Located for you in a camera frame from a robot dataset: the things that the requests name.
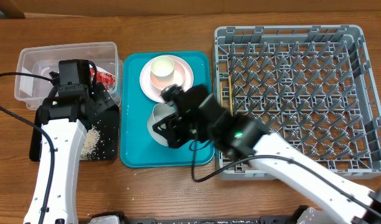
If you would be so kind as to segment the red snack wrapper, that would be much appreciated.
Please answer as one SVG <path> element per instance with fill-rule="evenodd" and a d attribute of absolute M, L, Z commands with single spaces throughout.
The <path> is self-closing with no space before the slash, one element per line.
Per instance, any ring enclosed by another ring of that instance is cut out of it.
<path fill-rule="evenodd" d="M 97 83 L 102 83 L 108 91 L 115 89 L 116 77 L 101 67 L 97 67 Z"/>

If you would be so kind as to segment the grey bowl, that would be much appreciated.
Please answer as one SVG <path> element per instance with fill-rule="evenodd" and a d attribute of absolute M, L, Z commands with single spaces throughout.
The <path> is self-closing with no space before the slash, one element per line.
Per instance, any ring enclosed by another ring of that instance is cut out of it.
<path fill-rule="evenodd" d="M 153 130 L 153 125 L 157 124 L 163 118 L 175 113 L 175 111 L 176 110 L 174 107 L 168 104 L 158 103 L 154 106 L 153 111 L 147 120 L 147 129 L 149 134 L 157 143 L 162 146 L 168 146 L 168 141 Z"/>

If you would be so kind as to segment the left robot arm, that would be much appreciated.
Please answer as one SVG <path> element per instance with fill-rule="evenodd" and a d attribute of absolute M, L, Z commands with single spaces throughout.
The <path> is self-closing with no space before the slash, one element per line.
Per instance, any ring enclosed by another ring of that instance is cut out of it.
<path fill-rule="evenodd" d="M 40 162 L 24 223 L 78 223 L 81 150 L 93 119 L 116 106 L 102 83 L 61 85 L 39 108 Z"/>

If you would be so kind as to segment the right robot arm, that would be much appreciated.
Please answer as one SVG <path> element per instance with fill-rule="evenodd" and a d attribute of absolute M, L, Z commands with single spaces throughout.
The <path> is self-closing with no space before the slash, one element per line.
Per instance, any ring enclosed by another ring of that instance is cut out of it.
<path fill-rule="evenodd" d="M 246 162 L 273 175 L 316 205 L 299 209 L 295 223 L 381 223 L 381 189 L 349 181 L 293 148 L 260 121 L 231 115 L 205 85 L 183 90 L 165 87 L 161 96 L 172 113 L 152 125 L 153 132 L 177 149 L 193 140 L 210 141 L 231 164 L 200 179 L 204 182 Z"/>

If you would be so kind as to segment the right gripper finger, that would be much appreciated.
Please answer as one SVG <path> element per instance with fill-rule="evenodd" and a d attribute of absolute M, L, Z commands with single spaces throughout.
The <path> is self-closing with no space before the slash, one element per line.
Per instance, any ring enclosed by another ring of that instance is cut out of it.
<path fill-rule="evenodd" d="M 167 124 L 162 124 L 159 130 L 162 136 L 167 140 L 168 147 L 173 149 L 178 149 L 194 139 L 191 128 L 187 125 L 168 126 Z"/>
<path fill-rule="evenodd" d="M 179 139 L 181 136 L 178 127 L 181 117 L 175 113 L 170 114 L 152 125 L 154 133 L 162 136 L 164 139 Z"/>

